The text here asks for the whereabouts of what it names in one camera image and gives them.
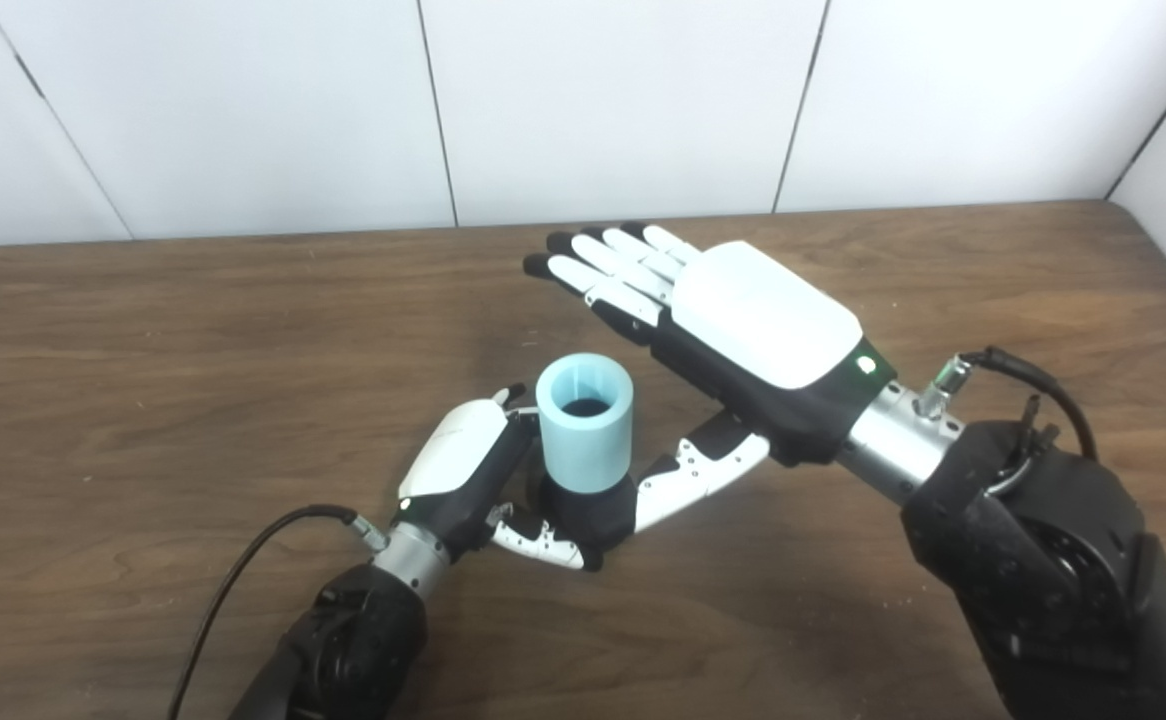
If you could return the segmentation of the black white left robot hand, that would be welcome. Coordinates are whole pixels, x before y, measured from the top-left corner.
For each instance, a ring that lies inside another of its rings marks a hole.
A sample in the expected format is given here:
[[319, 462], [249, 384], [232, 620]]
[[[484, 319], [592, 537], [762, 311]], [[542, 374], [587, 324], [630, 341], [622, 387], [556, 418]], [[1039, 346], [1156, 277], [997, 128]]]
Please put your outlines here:
[[511, 384], [443, 415], [396, 488], [394, 525], [422, 533], [449, 565], [493, 543], [560, 568], [598, 571], [600, 551], [504, 498], [541, 436], [538, 407], [515, 404], [524, 393], [524, 383]]

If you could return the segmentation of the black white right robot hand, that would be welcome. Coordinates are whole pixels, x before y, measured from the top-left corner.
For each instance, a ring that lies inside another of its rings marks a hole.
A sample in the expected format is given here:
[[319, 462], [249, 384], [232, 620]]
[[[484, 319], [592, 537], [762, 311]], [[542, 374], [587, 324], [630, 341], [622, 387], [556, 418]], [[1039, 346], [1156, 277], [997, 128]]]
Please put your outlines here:
[[524, 273], [573, 293], [612, 331], [719, 401], [621, 492], [621, 536], [742, 478], [763, 457], [831, 464], [895, 372], [845, 306], [747, 242], [701, 250], [656, 224], [548, 236]]

